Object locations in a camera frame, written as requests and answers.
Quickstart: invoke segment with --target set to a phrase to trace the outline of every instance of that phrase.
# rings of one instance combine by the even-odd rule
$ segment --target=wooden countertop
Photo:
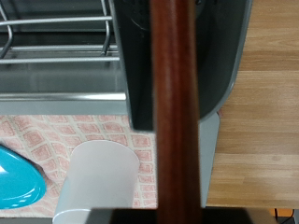
[[[299,208],[299,1],[254,0],[207,205]]]

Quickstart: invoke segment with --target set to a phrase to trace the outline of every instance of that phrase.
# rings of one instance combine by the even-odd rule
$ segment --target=metal wire rack
[[[84,62],[115,62],[119,61],[118,56],[108,56],[107,52],[113,50],[117,52],[116,45],[110,45],[111,38],[111,26],[109,24],[112,21],[112,17],[108,15],[106,0],[101,0],[103,9],[103,16],[97,17],[74,17],[74,18],[50,18],[50,19],[31,19],[31,20],[15,20],[10,21],[8,19],[5,8],[0,0],[0,14],[3,18],[0,21],[0,26],[7,27],[8,40],[7,43],[0,48],[0,64],[12,64],[12,63],[84,63]],[[102,21],[106,26],[106,38],[103,45],[63,45],[63,46],[19,46],[13,47],[14,40],[14,25],[24,24],[38,24],[38,23],[70,23],[70,22],[87,22],[87,21]],[[9,52],[21,51],[21,52],[32,52],[32,51],[84,51],[84,56],[80,57],[63,57],[63,58],[7,58]],[[94,57],[94,52],[100,51],[99,56]],[[93,52],[92,56],[88,56],[88,52]]]

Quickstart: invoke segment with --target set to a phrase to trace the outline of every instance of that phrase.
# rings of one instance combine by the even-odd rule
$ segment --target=patterned mat
[[[155,208],[155,135],[132,132],[127,116],[0,116],[0,144],[33,161],[47,183],[39,202],[0,210],[0,217],[53,217],[72,150],[101,139],[135,152],[140,169],[133,207]]]

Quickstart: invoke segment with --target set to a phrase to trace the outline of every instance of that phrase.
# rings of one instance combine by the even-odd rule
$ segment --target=brown wooden rod
[[[158,223],[201,223],[193,0],[150,0]]]

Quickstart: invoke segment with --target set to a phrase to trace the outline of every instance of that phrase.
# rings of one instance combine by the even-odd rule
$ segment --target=white cup
[[[93,208],[132,207],[138,168],[136,154],[119,143],[75,147],[53,224],[84,224]]]

